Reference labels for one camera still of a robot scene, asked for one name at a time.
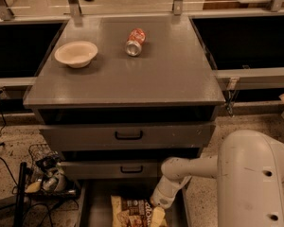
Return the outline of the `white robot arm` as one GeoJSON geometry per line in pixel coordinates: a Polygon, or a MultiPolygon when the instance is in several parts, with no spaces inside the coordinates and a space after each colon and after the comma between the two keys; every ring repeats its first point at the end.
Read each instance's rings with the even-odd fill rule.
{"type": "Polygon", "coordinates": [[[230,133],[216,156],[170,157],[151,203],[168,209],[191,177],[217,181],[219,227],[284,227],[284,144],[258,131],[230,133]]]}

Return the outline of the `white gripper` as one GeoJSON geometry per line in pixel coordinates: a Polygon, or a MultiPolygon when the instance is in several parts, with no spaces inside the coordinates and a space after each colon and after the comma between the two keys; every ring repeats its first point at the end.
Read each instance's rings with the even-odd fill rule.
{"type": "Polygon", "coordinates": [[[165,210],[169,209],[180,188],[173,183],[159,182],[151,195],[151,204],[154,207],[151,215],[150,227],[163,227],[165,219],[165,210]]]}

